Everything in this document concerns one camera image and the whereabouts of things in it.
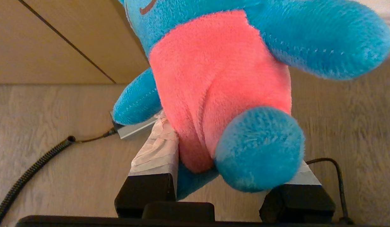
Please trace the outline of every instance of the blue plush toy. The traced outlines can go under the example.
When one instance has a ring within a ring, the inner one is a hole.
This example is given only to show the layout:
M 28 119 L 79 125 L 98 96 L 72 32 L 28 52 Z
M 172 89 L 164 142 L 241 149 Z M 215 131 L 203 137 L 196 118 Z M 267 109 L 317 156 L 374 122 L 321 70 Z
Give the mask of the blue plush toy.
M 304 136 L 288 66 L 353 79 L 390 53 L 390 30 L 348 0 L 120 0 L 151 68 L 114 107 L 123 125 L 164 109 L 179 137 L 178 198 L 218 174 L 255 192 L 292 179 Z

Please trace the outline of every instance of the wooden wall panel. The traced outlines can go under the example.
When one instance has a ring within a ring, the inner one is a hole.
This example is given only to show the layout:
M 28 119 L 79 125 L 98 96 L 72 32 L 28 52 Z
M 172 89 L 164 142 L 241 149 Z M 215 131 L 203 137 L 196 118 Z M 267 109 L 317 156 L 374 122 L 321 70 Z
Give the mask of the wooden wall panel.
M 0 84 L 109 84 L 17 0 L 0 0 Z
M 117 0 L 25 2 L 117 83 L 149 67 Z

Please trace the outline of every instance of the plush arm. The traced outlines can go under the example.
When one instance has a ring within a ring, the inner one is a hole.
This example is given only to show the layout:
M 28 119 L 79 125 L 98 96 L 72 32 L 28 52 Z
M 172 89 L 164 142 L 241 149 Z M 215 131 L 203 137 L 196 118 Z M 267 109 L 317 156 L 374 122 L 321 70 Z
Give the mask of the plush arm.
M 153 72 L 147 69 L 122 92 L 113 110 L 114 121 L 134 125 L 151 118 L 162 109 Z
M 267 0 L 245 11 L 278 60 L 322 78 L 355 78 L 390 53 L 388 26 L 354 1 Z

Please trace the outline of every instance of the plush foot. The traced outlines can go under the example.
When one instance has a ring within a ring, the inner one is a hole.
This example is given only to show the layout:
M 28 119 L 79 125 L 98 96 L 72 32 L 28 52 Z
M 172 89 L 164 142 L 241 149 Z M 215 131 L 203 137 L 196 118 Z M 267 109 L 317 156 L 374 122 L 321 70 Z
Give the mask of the plush foot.
M 192 173 L 180 161 L 178 169 L 177 200 L 182 200 L 219 175 L 216 168 L 203 173 Z
M 244 192 L 286 183 L 304 156 L 304 135 L 296 120 L 271 107 L 250 109 L 225 129 L 215 152 L 224 180 Z

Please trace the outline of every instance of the black cable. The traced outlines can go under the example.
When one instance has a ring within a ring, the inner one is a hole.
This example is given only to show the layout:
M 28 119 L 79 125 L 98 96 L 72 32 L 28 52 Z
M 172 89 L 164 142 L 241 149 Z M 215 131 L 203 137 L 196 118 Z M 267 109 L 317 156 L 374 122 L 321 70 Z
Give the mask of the black cable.
M 5 215 L 9 211 L 11 205 L 14 203 L 15 199 L 21 192 L 21 190 L 24 188 L 24 186 L 28 183 L 28 181 L 40 170 L 42 167 L 44 167 L 52 158 L 54 158 L 56 155 L 58 155 L 61 151 L 68 148 L 70 145 L 74 143 L 86 143 L 90 141 L 94 141 L 100 138 L 105 138 L 110 135 L 116 134 L 117 131 L 112 128 L 105 134 L 101 135 L 100 137 L 96 137 L 93 139 L 83 140 L 83 141 L 76 141 L 76 138 L 74 136 L 69 136 L 64 141 L 60 142 L 58 145 L 56 145 L 54 148 L 49 150 L 47 153 L 45 153 L 41 158 L 38 159 L 31 167 L 29 167 L 24 174 L 13 184 L 9 192 L 4 197 L 2 203 L 0 204 L 0 224 L 2 223 Z
M 338 176 L 338 187 L 339 187 L 339 192 L 340 192 L 340 200 L 341 200 L 341 208 L 342 208 L 342 215 L 343 217 L 340 218 L 339 223 L 340 224 L 354 224 L 353 220 L 349 218 L 348 215 L 348 208 L 346 207 L 346 200 L 345 200 L 345 191 L 344 191 L 344 181 L 342 179 L 342 172 L 339 164 L 337 161 L 335 161 L 332 158 L 316 158 L 310 161 L 306 161 L 306 164 L 313 164 L 321 161 L 330 161 L 332 164 L 334 164 L 335 169 L 337 171 L 337 176 Z

